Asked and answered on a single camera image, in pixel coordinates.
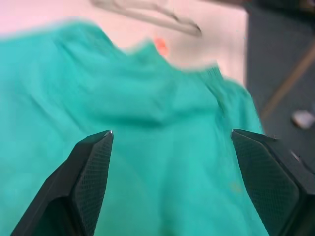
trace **clothes hanger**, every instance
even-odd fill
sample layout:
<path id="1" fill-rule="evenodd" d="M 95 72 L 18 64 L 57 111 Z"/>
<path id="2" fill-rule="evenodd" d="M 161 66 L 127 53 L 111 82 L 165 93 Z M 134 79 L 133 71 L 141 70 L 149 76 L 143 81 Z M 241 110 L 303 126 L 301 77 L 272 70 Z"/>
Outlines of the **clothes hanger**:
<path id="1" fill-rule="evenodd" d="M 144 1 L 137 2 L 127 2 L 124 4 L 119 3 L 117 0 L 91 0 L 91 3 L 99 8 L 115 12 L 124 16 L 132 17 L 141 21 L 145 21 L 154 25 L 161 27 L 177 30 L 192 36 L 201 37 L 202 31 L 199 26 L 192 20 L 184 17 L 178 17 L 170 10 L 163 8 L 155 3 L 149 3 Z M 152 17 L 149 15 L 144 15 L 136 11 L 129 9 L 140 9 L 140 10 L 150 10 L 156 11 L 162 15 L 173 18 L 176 23 L 164 21 L 157 17 Z"/>

